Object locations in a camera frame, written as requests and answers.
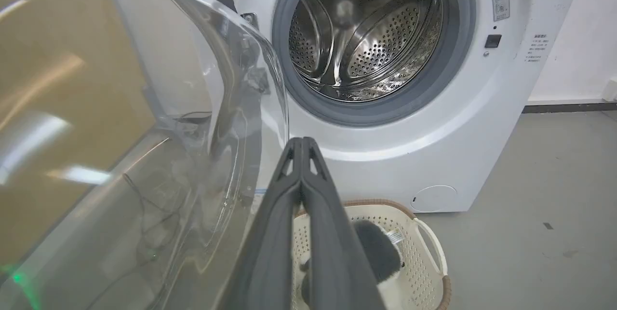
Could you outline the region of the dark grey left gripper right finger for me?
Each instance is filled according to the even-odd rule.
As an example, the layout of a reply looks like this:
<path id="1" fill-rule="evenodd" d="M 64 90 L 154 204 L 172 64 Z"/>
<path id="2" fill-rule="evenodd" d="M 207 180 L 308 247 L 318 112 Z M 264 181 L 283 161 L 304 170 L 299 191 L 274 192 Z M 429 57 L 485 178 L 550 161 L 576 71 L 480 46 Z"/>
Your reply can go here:
<path id="1" fill-rule="evenodd" d="M 310 308 L 383 310 L 361 242 L 309 137 L 300 139 L 300 198 L 310 222 Z"/>

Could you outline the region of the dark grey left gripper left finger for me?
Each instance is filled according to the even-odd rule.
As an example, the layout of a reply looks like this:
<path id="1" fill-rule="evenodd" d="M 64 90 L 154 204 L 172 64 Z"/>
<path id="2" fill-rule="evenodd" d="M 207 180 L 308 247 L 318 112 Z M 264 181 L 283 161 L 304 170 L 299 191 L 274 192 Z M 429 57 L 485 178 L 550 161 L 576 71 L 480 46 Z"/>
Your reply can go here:
<path id="1" fill-rule="evenodd" d="M 300 154 L 301 139 L 289 139 L 219 297 L 220 310 L 291 309 L 292 231 L 300 201 Z"/>

